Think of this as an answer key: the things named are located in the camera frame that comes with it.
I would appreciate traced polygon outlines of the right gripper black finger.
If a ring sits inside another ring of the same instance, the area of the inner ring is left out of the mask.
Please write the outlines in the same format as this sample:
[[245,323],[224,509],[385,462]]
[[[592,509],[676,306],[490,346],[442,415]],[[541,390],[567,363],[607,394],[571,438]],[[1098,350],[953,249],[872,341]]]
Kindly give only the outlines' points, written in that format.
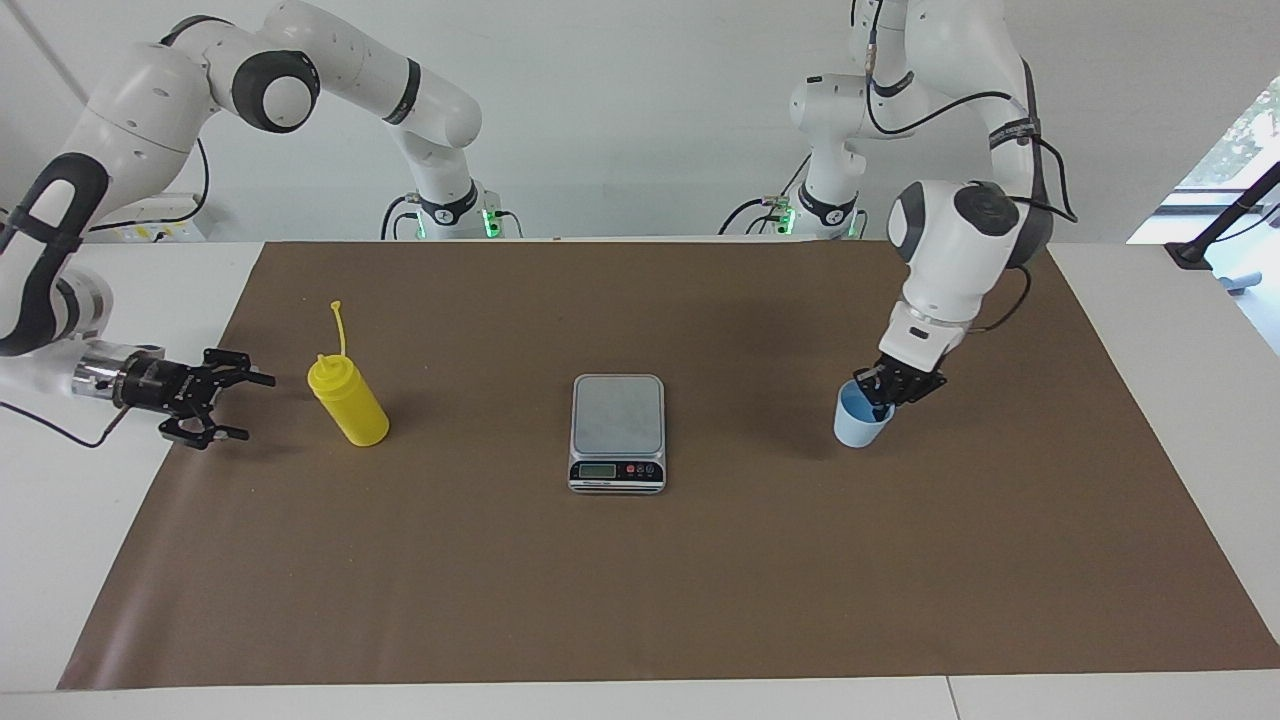
[[260,372],[252,364],[248,354],[225,348],[205,348],[202,372],[205,373],[204,386],[210,395],[216,395],[239,383],[276,386],[276,378]]
[[161,437],[189,448],[206,450],[215,441],[248,441],[251,434],[239,427],[223,425],[204,415],[174,415],[157,427]]

